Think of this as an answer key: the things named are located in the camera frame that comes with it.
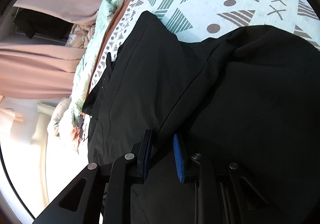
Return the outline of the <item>black garment with yellow logo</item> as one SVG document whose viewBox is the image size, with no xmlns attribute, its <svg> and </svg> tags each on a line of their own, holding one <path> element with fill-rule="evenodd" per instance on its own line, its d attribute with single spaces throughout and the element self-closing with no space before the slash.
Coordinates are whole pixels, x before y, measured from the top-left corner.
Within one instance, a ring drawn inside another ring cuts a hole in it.
<svg viewBox="0 0 320 224">
<path fill-rule="evenodd" d="M 88 159 L 114 162 L 155 133 L 149 176 L 131 188 L 132 223 L 193 223 L 173 139 L 201 155 L 204 220 L 319 223 L 319 50 L 272 26 L 184 43 L 143 12 L 82 108 Z"/>
</svg>

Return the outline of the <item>grey plush toy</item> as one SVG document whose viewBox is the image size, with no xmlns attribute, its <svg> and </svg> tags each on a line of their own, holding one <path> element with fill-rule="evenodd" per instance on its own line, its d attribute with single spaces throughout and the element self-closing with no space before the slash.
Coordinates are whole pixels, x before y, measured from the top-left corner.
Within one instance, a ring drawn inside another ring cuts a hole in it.
<svg viewBox="0 0 320 224">
<path fill-rule="evenodd" d="M 63 114 L 69 108 L 71 98 L 63 98 L 55 107 L 50 122 L 47 126 L 47 131 L 50 136 L 59 136 L 59 123 Z"/>
</svg>

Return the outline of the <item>pink right curtain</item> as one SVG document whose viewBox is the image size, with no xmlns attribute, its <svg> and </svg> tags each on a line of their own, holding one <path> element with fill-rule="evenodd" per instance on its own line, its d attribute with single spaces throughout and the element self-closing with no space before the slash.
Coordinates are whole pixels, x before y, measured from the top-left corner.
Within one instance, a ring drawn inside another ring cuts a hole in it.
<svg viewBox="0 0 320 224">
<path fill-rule="evenodd" d="M 1 43 L 1 96 L 58 99 L 72 92 L 85 49 L 61 45 Z"/>
</svg>

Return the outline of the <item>patterned white bed blanket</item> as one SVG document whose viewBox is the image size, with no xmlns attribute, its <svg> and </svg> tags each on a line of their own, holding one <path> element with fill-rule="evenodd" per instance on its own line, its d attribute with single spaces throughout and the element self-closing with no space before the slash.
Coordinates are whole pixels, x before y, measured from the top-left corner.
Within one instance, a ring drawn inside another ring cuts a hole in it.
<svg viewBox="0 0 320 224">
<path fill-rule="evenodd" d="M 139 16 L 149 11 L 183 42 L 218 38 L 236 28 L 271 25 L 319 47 L 319 17 L 308 0 L 125 0 L 105 32 L 89 87 L 116 59 Z"/>
</svg>

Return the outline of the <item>mint green duvet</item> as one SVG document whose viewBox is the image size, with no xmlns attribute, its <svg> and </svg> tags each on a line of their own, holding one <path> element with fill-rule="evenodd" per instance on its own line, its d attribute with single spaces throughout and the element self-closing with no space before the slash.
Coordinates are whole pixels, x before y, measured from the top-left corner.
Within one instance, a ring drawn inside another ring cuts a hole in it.
<svg viewBox="0 0 320 224">
<path fill-rule="evenodd" d="M 86 99 L 88 86 L 90 85 L 91 76 L 94 71 L 95 62 L 97 61 L 103 37 L 112 18 L 115 16 L 117 9 L 123 3 L 124 0 L 102 0 L 95 21 L 94 33 L 87 44 L 85 53 L 76 67 L 72 93 L 70 96 L 71 103 L 69 108 L 64 112 L 59 123 L 60 125 L 66 123 L 71 129 L 78 126 L 82 113 L 82 106 Z"/>
</svg>

